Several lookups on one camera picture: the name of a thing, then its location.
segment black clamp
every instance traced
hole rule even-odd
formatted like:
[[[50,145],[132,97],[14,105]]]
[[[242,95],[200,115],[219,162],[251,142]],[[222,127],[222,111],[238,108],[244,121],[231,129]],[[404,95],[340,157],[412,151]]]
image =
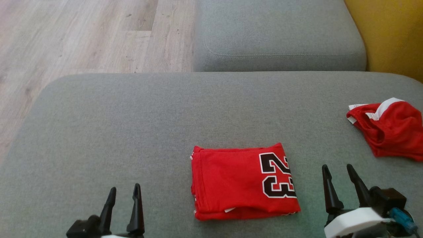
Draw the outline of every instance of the black clamp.
[[[346,166],[349,178],[355,186],[355,190],[360,203],[360,208],[372,208],[383,218],[389,218],[389,211],[398,208],[409,217],[410,214],[404,209],[407,198],[394,188],[381,189],[377,186],[367,189],[364,182],[358,176],[351,164]],[[337,216],[352,211],[354,209],[344,209],[343,203],[338,199],[335,188],[332,184],[332,175],[327,165],[322,166],[324,198],[326,212],[329,214],[326,225],[333,221]],[[411,234],[397,223],[389,224],[388,232],[395,237],[410,236]]]
[[[141,187],[137,183],[132,195],[134,206],[132,208],[131,220],[126,227],[127,234],[119,234],[121,237],[143,238],[144,215],[143,203],[141,200]],[[110,190],[106,203],[104,204],[100,217],[91,215],[87,220],[76,220],[66,232],[68,238],[100,238],[103,235],[111,235],[110,222],[112,220],[112,209],[116,201],[116,188]]]

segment folded clothing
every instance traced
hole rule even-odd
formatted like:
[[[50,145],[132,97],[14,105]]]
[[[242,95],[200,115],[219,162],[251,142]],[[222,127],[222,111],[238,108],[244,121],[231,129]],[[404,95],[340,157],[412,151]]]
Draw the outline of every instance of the folded clothing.
[[[359,128],[374,156],[403,156],[423,161],[422,114],[408,102],[391,98],[382,103],[349,106],[347,119]]]
[[[281,143],[248,149],[195,146],[191,159],[191,192],[199,220],[255,219],[300,211]]]

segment wooden floor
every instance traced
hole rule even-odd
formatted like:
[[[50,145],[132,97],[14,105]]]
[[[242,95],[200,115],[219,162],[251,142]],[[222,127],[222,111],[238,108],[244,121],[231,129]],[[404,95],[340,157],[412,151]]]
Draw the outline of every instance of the wooden floor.
[[[1,0],[0,162],[40,91],[81,73],[191,71],[195,0]]]

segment sofa cushion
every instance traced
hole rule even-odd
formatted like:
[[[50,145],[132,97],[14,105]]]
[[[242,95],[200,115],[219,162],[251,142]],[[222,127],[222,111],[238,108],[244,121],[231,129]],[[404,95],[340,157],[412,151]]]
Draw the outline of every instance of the sofa cushion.
[[[357,208],[351,163],[368,187],[394,187],[423,223],[423,163],[375,158],[346,119],[348,105],[397,97],[423,110],[423,84],[370,72],[214,72],[76,75],[38,97],[0,167],[2,237],[64,237],[99,215],[110,188],[111,230],[124,232],[140,183],[145,237],[324,237],[321,166]],[[302,211],[268,219],[200,222],[190,192],[195,145],[281,142]]]
[[[195,71],[364,71],[342,0],[198,0]]]

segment yellow wall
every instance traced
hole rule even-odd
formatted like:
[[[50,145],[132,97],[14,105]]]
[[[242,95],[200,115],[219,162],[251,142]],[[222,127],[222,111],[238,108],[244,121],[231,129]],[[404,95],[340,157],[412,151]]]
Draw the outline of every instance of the yellow wall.
[[[423,0],[345,0],[367,51],[367,70],[423,83]]]

